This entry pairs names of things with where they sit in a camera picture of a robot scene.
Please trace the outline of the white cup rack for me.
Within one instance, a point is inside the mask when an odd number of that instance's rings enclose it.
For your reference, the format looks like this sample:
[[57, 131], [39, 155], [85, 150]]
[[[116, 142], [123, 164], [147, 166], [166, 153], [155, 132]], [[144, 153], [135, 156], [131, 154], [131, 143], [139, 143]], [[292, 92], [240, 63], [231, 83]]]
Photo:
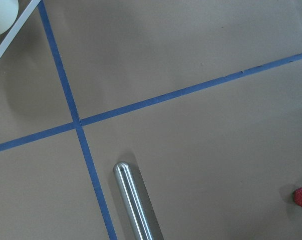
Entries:
[[28, 20], [30, 15], [33, 13], [35, 8], [38, 6], [40, 2], [38, 0], [32, 0], [29, 4], [25, 7], [24, 11], [19, 15], [13, 25], [5, 32], [7, 33], [6, 36], [3, 38], [2, 42], [0, 43], [0, 58], [3, 56], [13, 39], [21, 30], [22, 26]]

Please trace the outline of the steel muddler black tip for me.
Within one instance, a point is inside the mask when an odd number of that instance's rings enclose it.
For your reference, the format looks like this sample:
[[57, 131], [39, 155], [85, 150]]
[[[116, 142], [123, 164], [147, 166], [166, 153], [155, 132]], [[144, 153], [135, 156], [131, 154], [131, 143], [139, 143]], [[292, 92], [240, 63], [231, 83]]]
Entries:
[[135, 239], [155, 239], [129, 164], [118, 162], [113, 172]]

